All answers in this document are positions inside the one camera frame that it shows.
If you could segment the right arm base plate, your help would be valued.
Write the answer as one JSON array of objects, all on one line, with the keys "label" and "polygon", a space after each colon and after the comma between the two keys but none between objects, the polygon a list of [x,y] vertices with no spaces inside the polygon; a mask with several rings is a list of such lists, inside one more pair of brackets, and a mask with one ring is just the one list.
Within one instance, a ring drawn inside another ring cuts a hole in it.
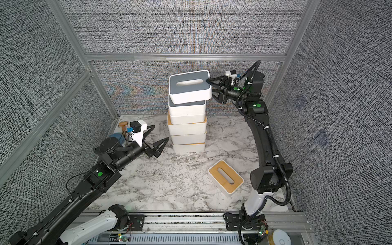
[{"label": "right arm base plate", "polygon": [[[248,216],[239,213],[230,213],[225,212],[223,214],[223,218],[225,220],[226,229],[228,231],[237,231],[239,229],[240,224],[245,221]],[[268,224],[265,219],[265,215],[258,215],[247,223],[243,224],[242,230],[267,230]]]}]

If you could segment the yellow lid tissue box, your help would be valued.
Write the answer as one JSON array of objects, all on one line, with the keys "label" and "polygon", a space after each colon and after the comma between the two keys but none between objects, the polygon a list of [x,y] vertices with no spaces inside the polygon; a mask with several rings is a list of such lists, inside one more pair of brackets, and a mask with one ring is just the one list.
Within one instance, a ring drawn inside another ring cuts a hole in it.
[{"label": "yellow lid tissue box", "polygon": [[202,144],[206,141],[206,132],[201,134],[171,136],[173,145]]}]

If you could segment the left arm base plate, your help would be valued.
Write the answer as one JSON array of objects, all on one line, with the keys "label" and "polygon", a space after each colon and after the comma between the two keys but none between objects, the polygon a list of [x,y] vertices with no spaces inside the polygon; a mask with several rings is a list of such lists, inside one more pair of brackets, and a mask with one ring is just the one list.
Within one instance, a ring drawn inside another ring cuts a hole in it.
[{"label": "left arm base plate", "polygon": [[124,215],[118,218],[115,227],[115,231],[128,232],[128,231],[142,231],[145,222],[145,215],[143,214],[131,214]]}]

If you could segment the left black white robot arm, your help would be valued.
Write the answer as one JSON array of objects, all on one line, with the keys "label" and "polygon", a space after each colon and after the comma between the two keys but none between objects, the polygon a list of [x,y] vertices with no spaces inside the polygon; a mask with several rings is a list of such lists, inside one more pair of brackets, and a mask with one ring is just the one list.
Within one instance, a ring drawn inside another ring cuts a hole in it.
[{"label": "left black white robot arm", "polygon": [[144,121],[131,122],[126,145],[116,137],[108,137],[94,148],[98,155],[97,163],[88,171],[81,173],[81,181],[68,197],[42,221],[27,231],[17,231],[10,238],[12,245],[80,245],[90,238],[109,230],[126,231],[132,221],[123,205],[110,206],[103,214],[70,229],[73,221],[96,199],[106,193],[121,177],[121,171],[142,154],[159,158],[169,138],[163,138],[151,146],[145,139],[155,129]]}]

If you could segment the grey lid tissue box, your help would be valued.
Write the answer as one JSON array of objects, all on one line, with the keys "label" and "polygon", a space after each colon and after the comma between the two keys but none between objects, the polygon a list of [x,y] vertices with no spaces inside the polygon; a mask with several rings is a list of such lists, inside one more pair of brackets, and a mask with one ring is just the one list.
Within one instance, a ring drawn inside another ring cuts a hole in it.
[{"label": "grey lid tissue box", "polygon": [[200,115],[205,113],[206,101],[174,104],[171,98],[168,97],[168,109],[172,116]]},{"label": "grey lid tissue box", "polygon": [[208,70],[199,70],[171,75],[168,82],[168,94],[174,104],[207,101],[212,98]]}]

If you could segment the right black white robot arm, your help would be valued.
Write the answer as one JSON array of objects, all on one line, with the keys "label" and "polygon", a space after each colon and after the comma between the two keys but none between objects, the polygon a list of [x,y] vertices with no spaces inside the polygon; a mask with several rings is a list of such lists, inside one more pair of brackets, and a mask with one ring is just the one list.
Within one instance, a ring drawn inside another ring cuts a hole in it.
[{"label": "right black white robot arm", "polygon": [[240,210],[238,228],[250,229],[267,201],[278,206],[287,205],[292,197],[289,178],[294,171],[280,153],[270,126],[269,111],[261,98],[265,75],[248,71],[240,76],[230,70],[224,76],[207,79],[212,87],[212,98],[221,104],[231,100],[251,129],[255,140],[259,167],[250,173],[253,191]]}]

